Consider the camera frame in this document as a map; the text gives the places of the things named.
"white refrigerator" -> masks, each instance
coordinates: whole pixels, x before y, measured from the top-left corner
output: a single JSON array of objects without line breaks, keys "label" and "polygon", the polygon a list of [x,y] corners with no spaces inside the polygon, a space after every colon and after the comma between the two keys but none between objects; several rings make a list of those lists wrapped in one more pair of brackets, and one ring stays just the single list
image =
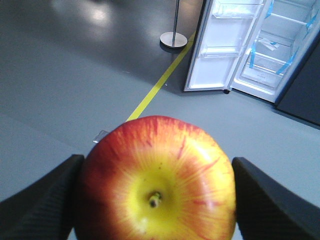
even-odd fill
[{"label": "white refrigerator", "polygon": [[205,1],[184,90],[274,103],[319,33],[319,9],[320,0]]}]

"refrigerator door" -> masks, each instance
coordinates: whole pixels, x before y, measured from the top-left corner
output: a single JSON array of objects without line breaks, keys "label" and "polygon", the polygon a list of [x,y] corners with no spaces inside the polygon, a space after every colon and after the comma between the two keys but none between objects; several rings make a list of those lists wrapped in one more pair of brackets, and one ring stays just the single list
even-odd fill
[{"label": "refrigerator door", "polygon": [[271,0],[207,0],[184,90],[226,90]]}]

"refrigerator door shelf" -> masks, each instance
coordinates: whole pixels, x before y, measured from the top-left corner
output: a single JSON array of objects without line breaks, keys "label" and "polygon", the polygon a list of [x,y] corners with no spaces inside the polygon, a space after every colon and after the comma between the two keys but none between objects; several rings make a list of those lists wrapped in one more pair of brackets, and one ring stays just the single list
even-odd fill
[{"label": "refrigerator door shelf", "polygon": [[185,91],[226,90],[238,57],[198,57]]},{"label": "refrigerator door shelf", "polygon": [[201,52],[201,57],[204,58],[230,58],[239,57],[242,53],[243,46],[216,46],[205,47]]},{"label": "refrigerator door shelf", "polygon": [[205,47],[242,47],[252,28],[252,19],[218,19],[210,17],[202,44]]},{"label": "refrigerator door shelf", "polygon": [[258,16],[263,0],[216,0],[212,14],[222,19],[253,19]]}]

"stanchion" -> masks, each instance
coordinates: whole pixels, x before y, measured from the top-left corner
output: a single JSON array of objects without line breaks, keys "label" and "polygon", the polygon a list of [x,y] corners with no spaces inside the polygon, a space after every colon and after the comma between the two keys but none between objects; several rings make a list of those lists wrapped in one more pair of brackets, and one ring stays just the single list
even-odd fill
[{"label": "stanchion", "polygon": [[180,0],[176,0],[173,32],[172,31],[165,32],[160,36],[160,41],[165,46],[173,49],[182,48],[188,42],[185,36],[177,32],[179,2]]}]

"apple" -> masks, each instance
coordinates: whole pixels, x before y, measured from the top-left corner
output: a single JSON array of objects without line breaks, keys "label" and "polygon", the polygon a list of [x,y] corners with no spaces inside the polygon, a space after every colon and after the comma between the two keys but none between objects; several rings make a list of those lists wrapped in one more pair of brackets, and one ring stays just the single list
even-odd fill
[{"label": "apple", "polygon": [[83,163],[74,192],[79,240],[230,240],[234,172],[201,128],[167,116],[128,121]]}]

